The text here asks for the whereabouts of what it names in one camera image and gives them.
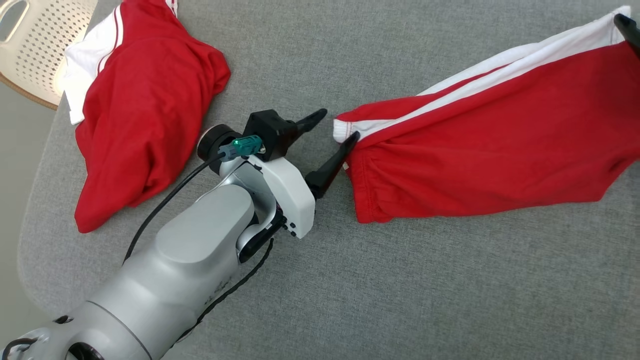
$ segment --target green connector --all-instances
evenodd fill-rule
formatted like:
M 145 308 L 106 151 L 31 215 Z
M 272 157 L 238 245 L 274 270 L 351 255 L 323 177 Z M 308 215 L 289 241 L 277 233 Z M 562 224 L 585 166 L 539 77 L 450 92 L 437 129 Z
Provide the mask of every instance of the green connector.
M 238 156 L 249 156 L 260 152 L 262 147 L 262 139 L 257 135 L 247 136 L 245 138 L 235 139 L 228 145 L 221 146 L 218 154 L 224 153 L 222 161 L 230 161 Z

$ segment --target gray upholstery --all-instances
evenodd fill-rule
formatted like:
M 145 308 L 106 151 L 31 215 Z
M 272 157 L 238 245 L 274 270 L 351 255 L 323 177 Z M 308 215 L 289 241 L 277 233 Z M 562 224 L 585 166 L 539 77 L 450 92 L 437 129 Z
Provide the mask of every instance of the gray upholstery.
M 273 108 L 298 119 L 326 107 L 331 118 L 417 94 L 499 51 L 599 18 L 621 1 L 180 0 L 179 18 L 223 51 L 232 69 L 203 127 L 242 130 L 253 111 Z M 632 2 L 637 16 L 640 2 Z M 116 3 L 100 0 L 92 23 Z M 306 174 L 336 148 L 327 120 L 288 159 Z M 186 171 L 199 163 L 194 156 Z M 341 174 L 318 202 L 312 232 L 301 241 L 279 234 L 264 267 L 209 315 L 181 357 L 637 359 L 639 165 L 597 203 L 367 225 L 355 220 L 351 185 Z M 81 235 L 73 213 L 84 177 L 63 101 L 19 250 L 26 291 L 52 317 L 118 270 L 161 200 Z M 141 243 L 217 181 L 212 172 L 198 176 Z

